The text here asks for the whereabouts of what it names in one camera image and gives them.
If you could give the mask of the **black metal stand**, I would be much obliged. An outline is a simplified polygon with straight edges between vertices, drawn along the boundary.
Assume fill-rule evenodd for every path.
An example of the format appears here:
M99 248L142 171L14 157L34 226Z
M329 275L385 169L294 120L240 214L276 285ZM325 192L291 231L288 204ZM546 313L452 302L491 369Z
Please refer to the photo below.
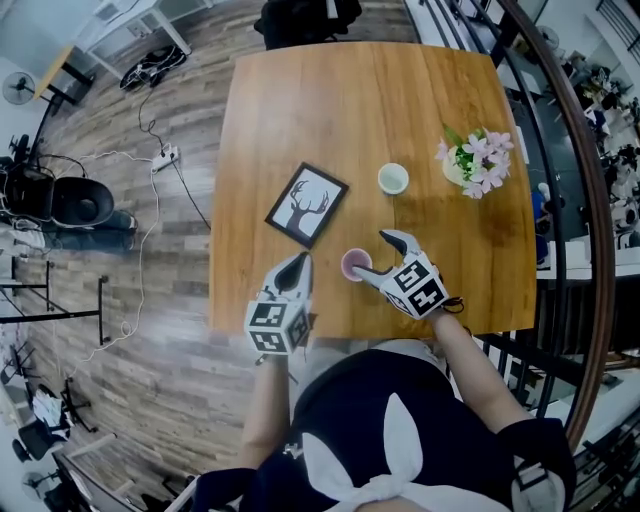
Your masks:
M98 279L97 305L93 309L72 311L66 309L53 300L53 288L51 283L51 272L53 268L54 264L47 261L45 267L45 279L41 283L22 284L0 282L0 304L8 304L11 310L10 313L0 312L0 326L96 317L99 346L104 346L111 340L111 338L105 334L104 330L103 288L108 282L108 278L106 276L100 276ZM36 298L41 299L45 305L45 312L34 314L26 313L23 308L18 305L16 298L14 297L15 292L20 291L29 292Z

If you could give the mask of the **wooden handrail metal railing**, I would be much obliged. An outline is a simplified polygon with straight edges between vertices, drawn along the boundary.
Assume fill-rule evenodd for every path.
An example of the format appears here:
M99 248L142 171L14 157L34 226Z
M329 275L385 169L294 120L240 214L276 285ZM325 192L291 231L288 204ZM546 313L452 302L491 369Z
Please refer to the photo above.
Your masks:
M447 48L489 56L505 65L515 81L523 118L531 124L551 198L561 196L560 178L551 139L540 116L536 95L517 63L514 44L524 40L547 79L560 109L577 165L589 228L591 269L583 278L570 273L567 224L552 218L554 265L549 277L537 282L535 321L531 328L486 334L480 345L495 356L502 376L516 399L527 404L529 380L541 383L533 412L543 415L555 405L559 384L574 388L567 403L565 429L577 460L577 487L571 512L640 512L640 401L623 395L628 384L619 371L640 377L640 359L607 362L615 323L614 249L605 216L606 188L596 143L570 81L541 32L516 0L497 0L502 18L494 21L486 0L405 0L413 16L427 14L429 28L421 38L435 35Z

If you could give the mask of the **white bow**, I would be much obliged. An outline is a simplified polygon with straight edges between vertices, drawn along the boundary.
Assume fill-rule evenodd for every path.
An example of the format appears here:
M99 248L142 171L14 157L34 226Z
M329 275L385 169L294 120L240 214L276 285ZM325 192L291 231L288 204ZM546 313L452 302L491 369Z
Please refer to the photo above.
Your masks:
M383 426L383 448L390 472L355 487L346 469L329 447L310 434L302 435L303 456L311 487L335 501L326 512L355 512L374 502L402 498L425 512L511 512L487 496L448 485L425 486L415 482L423 467L417 426L398 395L389 397Z

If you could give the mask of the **yellow paper cup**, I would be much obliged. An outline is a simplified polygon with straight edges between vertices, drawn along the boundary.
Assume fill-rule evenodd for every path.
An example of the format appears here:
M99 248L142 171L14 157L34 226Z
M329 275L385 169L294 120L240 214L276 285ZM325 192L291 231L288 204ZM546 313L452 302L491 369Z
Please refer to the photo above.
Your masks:
M400 195L409 185L408 171L400 164L386 163L378 171L378 186L387 195Z

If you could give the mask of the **person's right forearm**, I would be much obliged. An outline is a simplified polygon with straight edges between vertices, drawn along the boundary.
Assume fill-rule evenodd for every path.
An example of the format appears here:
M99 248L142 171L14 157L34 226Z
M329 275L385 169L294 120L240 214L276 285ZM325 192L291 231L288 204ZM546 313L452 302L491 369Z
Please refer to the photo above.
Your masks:
M454 315L436 310L428 316L462 401L492 432L530 420L529 414L510 393L488 356Z

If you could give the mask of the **person's dark dress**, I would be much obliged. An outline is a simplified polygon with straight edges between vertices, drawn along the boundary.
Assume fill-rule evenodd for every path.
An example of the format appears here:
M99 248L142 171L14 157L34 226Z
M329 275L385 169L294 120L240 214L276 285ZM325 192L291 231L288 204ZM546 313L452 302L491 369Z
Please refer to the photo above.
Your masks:
M302 435L322 440L353 485L388 474L383 426L399 396L423 451L415 482L482 494L511 512L564 512L576 469L557 419L521 421L498 433L458 400L446 377L423 360L381 350L347 357L315 379L294 410L284 443L257 469L213 471L197 484L192 512L326 512L335 501L307 476Z

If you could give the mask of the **black office chair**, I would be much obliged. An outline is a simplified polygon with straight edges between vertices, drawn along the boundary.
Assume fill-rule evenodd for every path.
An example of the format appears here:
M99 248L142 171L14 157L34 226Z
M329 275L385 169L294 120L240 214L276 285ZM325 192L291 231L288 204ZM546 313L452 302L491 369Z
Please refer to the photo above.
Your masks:
M336 42L361 14L359 0L267 0L254 30L267 51Z

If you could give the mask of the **red paper cup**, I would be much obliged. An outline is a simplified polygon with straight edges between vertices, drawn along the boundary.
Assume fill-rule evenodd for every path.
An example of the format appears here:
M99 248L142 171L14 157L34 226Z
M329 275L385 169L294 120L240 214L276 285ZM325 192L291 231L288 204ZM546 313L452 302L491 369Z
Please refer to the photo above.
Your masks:
M354 267L372 267L370 255L361 248L349 249L341 259L341 271L346 279L352 282L360 282L361 278L354 273Z

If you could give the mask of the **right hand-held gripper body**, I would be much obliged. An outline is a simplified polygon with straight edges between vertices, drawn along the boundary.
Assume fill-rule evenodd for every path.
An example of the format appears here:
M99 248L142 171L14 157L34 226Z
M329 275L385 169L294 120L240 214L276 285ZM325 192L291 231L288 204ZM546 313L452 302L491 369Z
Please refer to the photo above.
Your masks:
M448 292L425 252L410 253L379 291L413 319L425 318L448 300Z

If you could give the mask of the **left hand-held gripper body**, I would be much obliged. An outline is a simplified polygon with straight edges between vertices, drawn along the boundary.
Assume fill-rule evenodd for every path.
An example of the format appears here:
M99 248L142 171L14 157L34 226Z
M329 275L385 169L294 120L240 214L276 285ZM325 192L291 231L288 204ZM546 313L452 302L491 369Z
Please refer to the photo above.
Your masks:
M259 353L291 355L311 332L307 304L262 292L248 304L244 331Z

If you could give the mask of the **black framed deer picture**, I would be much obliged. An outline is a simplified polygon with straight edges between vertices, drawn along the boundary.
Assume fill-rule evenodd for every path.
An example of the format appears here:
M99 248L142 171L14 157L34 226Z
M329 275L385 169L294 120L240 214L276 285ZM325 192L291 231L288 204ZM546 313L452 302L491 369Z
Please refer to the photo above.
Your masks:
M265 222L306 249L312 249L348 191L346 183L302 162Z

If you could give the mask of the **vase of pink flowers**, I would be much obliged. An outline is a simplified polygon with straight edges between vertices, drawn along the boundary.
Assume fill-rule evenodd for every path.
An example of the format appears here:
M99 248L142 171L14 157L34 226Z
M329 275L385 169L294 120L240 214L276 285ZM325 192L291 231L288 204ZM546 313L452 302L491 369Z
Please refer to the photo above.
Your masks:
M463 138L447 124L443 130L445 138L435 158L442 163L445 178L460 187L463 195L480 200L504 185L514 149L510 133L481 128Z

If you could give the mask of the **wooden side table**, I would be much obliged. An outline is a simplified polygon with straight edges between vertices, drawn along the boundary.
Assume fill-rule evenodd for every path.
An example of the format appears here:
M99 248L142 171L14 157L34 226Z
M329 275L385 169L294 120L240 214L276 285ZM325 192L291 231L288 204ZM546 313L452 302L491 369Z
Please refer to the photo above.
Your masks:
M63 102L76 105L78 100L69 96L62 90L54 86L53 81L60 71L65 72L75 79L81 86L89 90L93 84L94 78L81 73L76 67L69 63L69 58L74 50L73 45L65 46L54 62L49 66L43 78L36 86L33 93L34 99L44 99L51 103L54 98L60 98Z

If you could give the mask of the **standing fan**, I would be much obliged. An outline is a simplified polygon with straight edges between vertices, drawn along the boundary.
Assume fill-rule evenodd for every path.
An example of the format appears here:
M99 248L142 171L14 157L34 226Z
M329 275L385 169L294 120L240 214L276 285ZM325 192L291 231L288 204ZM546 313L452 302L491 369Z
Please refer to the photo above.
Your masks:
M34 94L34 81L30 75L24 72L10 74L2 84L2 95L12 105L24 105L33 99Z

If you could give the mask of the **person's left forearm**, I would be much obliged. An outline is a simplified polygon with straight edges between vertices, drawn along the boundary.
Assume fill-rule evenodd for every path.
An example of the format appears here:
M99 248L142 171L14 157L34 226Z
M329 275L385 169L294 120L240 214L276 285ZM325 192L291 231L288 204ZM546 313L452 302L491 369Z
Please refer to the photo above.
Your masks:
M257 368L237 457L240 468L257 469L282 444L290 425L286 356L268 356Z

